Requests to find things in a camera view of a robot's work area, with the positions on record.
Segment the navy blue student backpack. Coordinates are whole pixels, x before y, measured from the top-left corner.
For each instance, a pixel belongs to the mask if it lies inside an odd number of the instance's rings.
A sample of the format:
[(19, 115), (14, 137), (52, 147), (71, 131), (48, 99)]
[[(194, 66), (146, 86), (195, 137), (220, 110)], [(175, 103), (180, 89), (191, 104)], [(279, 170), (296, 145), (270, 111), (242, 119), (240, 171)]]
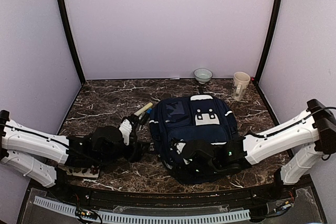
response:
[(239, 136), (232, 110), (224, 101), (208, 94), (160, 101), (150, 112), (149, 127), (162, 164), (182, 185), (220, 178), (203, 157), (183, 158), (182, 150), (188, 142), (202, 140), (223, 146)]

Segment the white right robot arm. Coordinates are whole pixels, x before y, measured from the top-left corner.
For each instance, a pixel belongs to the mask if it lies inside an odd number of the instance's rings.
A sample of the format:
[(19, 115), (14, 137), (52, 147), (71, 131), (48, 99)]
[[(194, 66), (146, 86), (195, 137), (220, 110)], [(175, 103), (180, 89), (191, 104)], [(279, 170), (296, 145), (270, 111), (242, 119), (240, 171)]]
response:
[(267, 131), (249, 133), (226, 143), (204, 139), (173, 138), (172, 149), (182, 156), (182, 165), (193, 175), (233, 175), (270, 156), (301, 146), (295, 156), (275, 174), (268, 188), (273, 200), (280, 199), (320, 159), (335, 153), (335, 107), (324, 106), (316, 99), (307, 109), (283, 124)]

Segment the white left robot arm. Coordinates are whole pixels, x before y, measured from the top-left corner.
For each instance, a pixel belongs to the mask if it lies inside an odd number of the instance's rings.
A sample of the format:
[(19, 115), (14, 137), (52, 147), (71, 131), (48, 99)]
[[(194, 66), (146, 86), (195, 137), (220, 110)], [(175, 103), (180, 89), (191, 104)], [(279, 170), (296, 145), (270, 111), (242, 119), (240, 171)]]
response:
[(135, 115), (125, 117), (119, 127), (105, 126), (84, 136), (52, 135), (24, 127), (1, 111), (1, 163), (15, 168), (24, 176), (39, 182), (63, 201), (74, 197), (74, 189), (66, 183), (66, 172), (37, 160), (45, 157), (72, 168), (112, 165), (123, 157), (137, 162), (142, 145), (137, 140)]

